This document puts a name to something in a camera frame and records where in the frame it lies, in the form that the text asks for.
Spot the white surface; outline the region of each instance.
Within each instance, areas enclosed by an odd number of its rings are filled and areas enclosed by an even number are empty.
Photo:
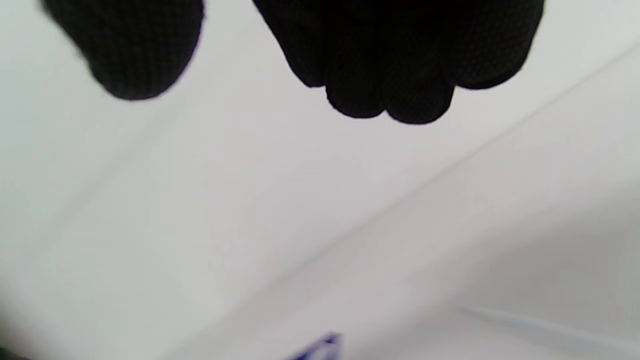
[[[458,308],[640,344],[639,61],[640,49],[166,360],[283,359],[328,331],[351,360],[629,359]]]

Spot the black knit glove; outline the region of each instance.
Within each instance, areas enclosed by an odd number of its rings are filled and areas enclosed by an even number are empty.
[[[340,112],[425,124],[454,87],[522,67],[544,0],[253,0],[293,72]]]
[[[116,97],[148,99],[167,90],[189,63],[202,0],[42,0]]]

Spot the gloved hand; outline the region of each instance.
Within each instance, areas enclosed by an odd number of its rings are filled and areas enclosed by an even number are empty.
[[[202,0],[42,0],[94,77],[123,99],[169,88],[200,35]],[[294,73],[352,117],[436,120],[454,86],[524,63],[544,0],[254,0]]]
[[[115,97],[140,100],[167,90],[189,63],[202,0],[42,0]]]
[[[490,88],[529,53],[544,0],[253,0],[289,66],[345,115],[442,116],[455,86]]]

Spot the blue logo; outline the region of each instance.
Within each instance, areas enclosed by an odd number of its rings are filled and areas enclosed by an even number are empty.
[[[291,360],[338,360],[340,334],[327,334]]]

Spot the gloved finger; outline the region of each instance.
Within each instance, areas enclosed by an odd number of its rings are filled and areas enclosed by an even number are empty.
[[[387,112],[407,124],[427,124],[449,109],[454,90],[440,70],[439,9],[411,0],[396,2],[388,13],[381,86]]]
[[[202,0],[43,0],[94,78],[115,97],[155,97],[176,82],[200,36]]]
[[[499,85],[524,64],[544,0],[456,0],[444,63],[453,81],[479,89]]]
[[[325,0],[253,0],[285,54],[307,86],[324,85]]]
[[[380,8],[376,0],[334,0],[326,94],[341,113],[370,118],[384,110],[378,86]]]

